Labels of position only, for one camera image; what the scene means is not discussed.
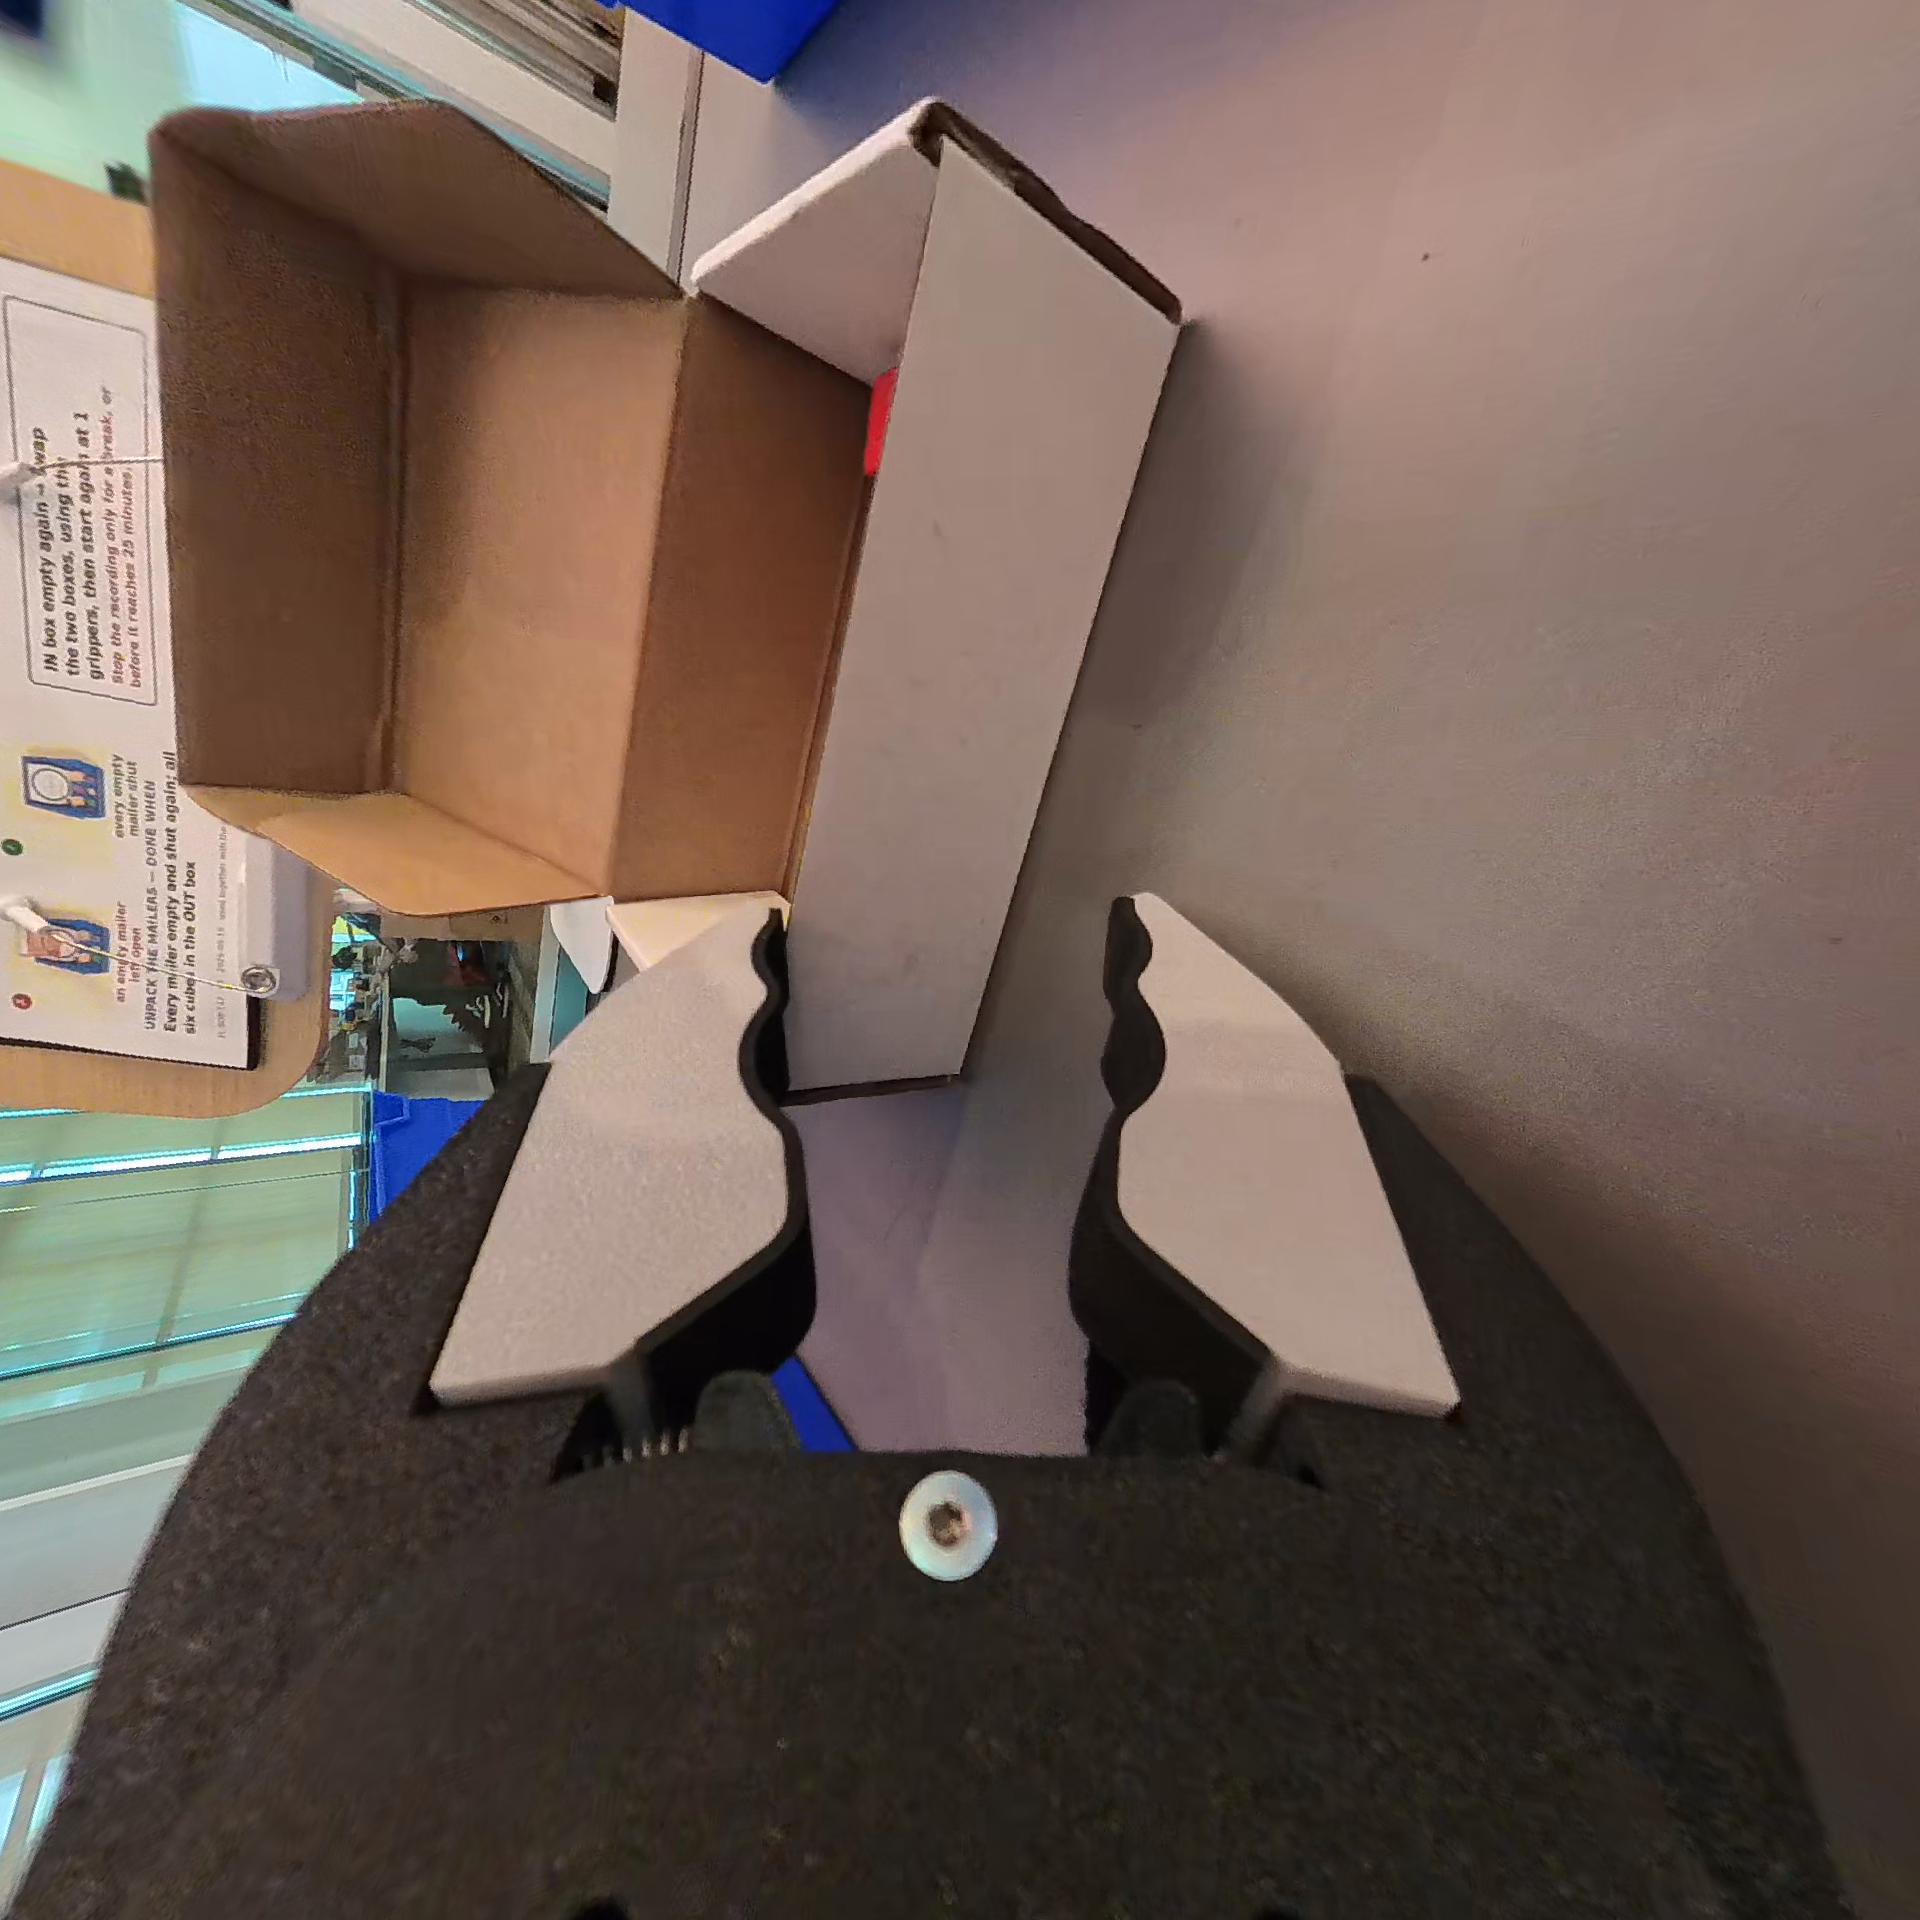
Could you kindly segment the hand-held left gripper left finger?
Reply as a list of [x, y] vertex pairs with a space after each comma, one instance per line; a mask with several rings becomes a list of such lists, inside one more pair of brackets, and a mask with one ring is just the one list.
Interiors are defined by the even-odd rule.
[[800, 1450], [817, 1303], [783, 1111], [783, 910], [715, 906], [543, 1068], [427, 1375], [435, 1407], [583, 1396], [591, 1450]]

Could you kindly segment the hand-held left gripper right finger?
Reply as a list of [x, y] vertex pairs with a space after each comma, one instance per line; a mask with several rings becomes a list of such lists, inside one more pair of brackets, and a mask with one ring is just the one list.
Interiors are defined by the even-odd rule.
[[1296, 1402], [1456, 1414], [1327, 1045], [1158, 895], [1111, 902], [1101, 993], [1111, 1111], [1067, 1255], [1087, 1446], [1261, 1454]]

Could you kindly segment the white cardboard box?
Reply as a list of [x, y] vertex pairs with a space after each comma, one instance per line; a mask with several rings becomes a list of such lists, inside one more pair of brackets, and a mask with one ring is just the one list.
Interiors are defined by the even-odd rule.
[[419, 918], [779, 895], [797, 1092], [960, 1074], [1169, 287], [940, 100], [687, 284], [444, 102], [151, 191], [190, 796]]

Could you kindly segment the blue plastic bin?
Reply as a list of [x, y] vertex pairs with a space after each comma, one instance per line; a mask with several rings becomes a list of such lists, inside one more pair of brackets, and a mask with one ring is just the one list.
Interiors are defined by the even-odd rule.
[[735, 74], [773, 85], [824, 25], [820, 2], [616, 2]]
[[[397, 1092], [372, 1092], [367, 1101], [367, 1173], [358, 1182], [358, 1233], [379, 1218], [487, 1103], [485, 1097]], [[855, 1452], [848, 1429], [800, 1357], [783, 1361], [773, 1371], [773, 1386], [805, 1452]]]

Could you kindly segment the instruction sheet on stand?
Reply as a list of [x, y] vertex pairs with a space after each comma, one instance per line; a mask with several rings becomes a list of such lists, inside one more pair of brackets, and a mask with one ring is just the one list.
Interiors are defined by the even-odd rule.
[[[144, 206], [12, 161], [3, 163], [3, 258], [89, 287], [152, 297], [152, 220]], [[8, 1111], [172, 1119], [254, 1114], [307, 1077], [324, 1052], [327, 1026], [321, 986], [301, 999], [270, 1005], [261, 1017], [259, 1061], [249, 1073], [5, 1042], [3, 1103]]]

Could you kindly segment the printed instruction sheet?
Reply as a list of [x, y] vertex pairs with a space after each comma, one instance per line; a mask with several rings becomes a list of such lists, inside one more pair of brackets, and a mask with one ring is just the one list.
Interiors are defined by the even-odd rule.
[[304, 908], [180, 781], [151, 300], [5, 260], [3, 454], [5, 1041], [252, 1069]]

